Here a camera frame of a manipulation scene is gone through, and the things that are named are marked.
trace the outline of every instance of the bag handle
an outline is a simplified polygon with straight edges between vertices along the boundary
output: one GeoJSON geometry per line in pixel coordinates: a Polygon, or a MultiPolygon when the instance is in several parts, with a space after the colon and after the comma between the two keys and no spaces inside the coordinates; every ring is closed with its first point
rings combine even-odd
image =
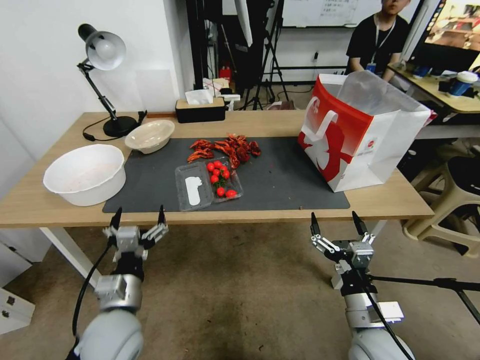
{"type": "Polygon", "coordinates": [[[323,120],[320,126],[318,127],[318,130],[314,133],[312,129],[310,129],[310,127],[308,126],[308,124],[310,123],[308,119],[308,114],[309,114],[310,107],[315,106],[314,105],[315,103],[317,104],[317,106],[313,109],[314,114],[318,113],[319,111],[318,105],[320,104],[320,99],[316,96],[313,96],[310,99],[310,102],[308,103],[308,105],[306,106],[305,120],[304,120],[304,124],[306,124],[306,126],[304,126],[302,129],[303,133],[305,133],[305,135],[308,138],[310,138],[312,141],[318,141],[323,139],[325,136],[325,132],[327,131],[330,123],[336,123],[339,118],[339,115],[335,111],[329,110],[323,117],[323,120]]]}

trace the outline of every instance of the clear plastic tray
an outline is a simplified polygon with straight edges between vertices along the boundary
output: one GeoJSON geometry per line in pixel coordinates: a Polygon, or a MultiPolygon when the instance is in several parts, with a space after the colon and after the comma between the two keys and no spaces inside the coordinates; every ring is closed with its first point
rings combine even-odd
{"type": "Polygon", "coordinates": [[[226,196],[218,197],[217,196],[217,189],[210,182],[210,176],[212,176],[212,173],[210,173],[207,170],[208,183],[210,184],[210,187],[211,187],[213,202],[214,203],[223,203],[223,202],[226,202],[228,200],[233,200],[233,199],[240,198],[244,194],[244,190],[242,188],[242,184],[240,184],[239,176],[237,175],[237,172],[232,169],[232,166],[230,165],[230,160],[227,156],[222,156],[222,157],[217,157],[217,158],[214,158],[214,159],[205,160],[203,162],[205,164],[205,169],[207,169],[207,164],[208,163],[213,163],[217,160],[220,161],[222,163],[222,165],[225,165],[228,168],[228,171],[230,172],[230,178],[226,181],[226,185],[224,187],[225,192],[227,192],[228,190],[235,190],[236,195],[234,197],[226,197],[226,196]]]}
{"type": "Polygon", "coordinates": [[[210,185],[209,172],[204,162],[194,162],[177,167],[175,169],[175,180],[180,211],[194,211],[206,208],[212,204],[214,195],[210,185]],[[187,182],[190,184],[190,197],[187,182]]]}

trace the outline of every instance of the monitor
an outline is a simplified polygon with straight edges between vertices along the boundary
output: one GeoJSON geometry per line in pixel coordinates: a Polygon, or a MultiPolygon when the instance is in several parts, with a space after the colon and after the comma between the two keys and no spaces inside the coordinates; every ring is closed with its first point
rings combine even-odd
{"type": "Polygon", "coordinates": [[[470,69],[479,54],[480,0],[441,0],[409,62],[459,72],[470,69]]]}

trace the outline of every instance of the paper shopping bag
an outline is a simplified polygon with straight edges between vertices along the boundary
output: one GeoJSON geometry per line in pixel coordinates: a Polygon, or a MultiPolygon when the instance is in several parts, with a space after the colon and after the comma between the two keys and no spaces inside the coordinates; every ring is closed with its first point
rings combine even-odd
{"type": "Polygon", "coordinates": [[[430,110],[369,71],[337,96],[318,77],[298,143],[334,192],[385,183],[430,110]]]}

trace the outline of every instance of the black t-shirt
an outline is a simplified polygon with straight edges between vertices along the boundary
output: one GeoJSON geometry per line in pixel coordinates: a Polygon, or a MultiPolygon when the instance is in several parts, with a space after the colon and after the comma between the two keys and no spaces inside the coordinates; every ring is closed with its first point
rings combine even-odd
{"type": "MultiPolygon", "coordinates": [[[[375,54],[375,73],[383,73],[390,62],[392,54],[402,52],[409,30],[409,23],[400,16],[397,16],[395,27],[391,31],[391,34],[375,54]]],[[[378,42],[375,44],[377,26],[375,25],[373,15],[367,17],[359,23],[353,31],[348,50],[346,51],[347,56],[349,58],[360,58],[360,65],[366,69],[367,64],[372,61],[375,49],[382,43],[389,32],[390,29],[386,31],[380,30],[378,32],[378,42]]],[[[350,69],[350,64],[348,64],[346,74],[351,72],[352,69],[350,69]]]]}

